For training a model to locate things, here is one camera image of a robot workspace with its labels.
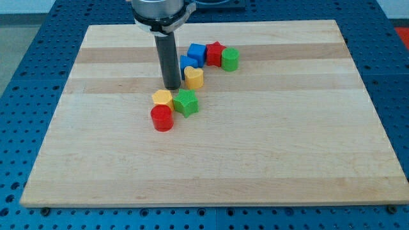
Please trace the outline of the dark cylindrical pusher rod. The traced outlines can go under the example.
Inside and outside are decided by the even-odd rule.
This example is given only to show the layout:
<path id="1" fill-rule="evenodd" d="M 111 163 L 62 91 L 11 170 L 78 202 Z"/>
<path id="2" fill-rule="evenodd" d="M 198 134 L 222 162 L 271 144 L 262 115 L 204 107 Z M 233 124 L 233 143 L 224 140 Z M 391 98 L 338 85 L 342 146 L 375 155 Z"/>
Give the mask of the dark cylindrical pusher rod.
<path id="1" fill-rule="evenodd" d="M 174 33 L 171 32 L 167 36 L 156 36 L 155 44 L 164 87 L 168 90 L 178 89 L 181 86 L 181 75 Z"/>

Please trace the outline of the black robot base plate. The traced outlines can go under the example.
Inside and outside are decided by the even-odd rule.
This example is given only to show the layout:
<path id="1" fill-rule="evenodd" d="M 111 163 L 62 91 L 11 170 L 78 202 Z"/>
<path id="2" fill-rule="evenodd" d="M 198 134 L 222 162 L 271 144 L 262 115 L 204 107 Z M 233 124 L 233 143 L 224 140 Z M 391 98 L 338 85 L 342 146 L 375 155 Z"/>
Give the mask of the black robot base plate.
<path id="1" fill-rule="evenodd" d="M 246 0 L 192 0 L 199 9 L 243 9 Z"/>

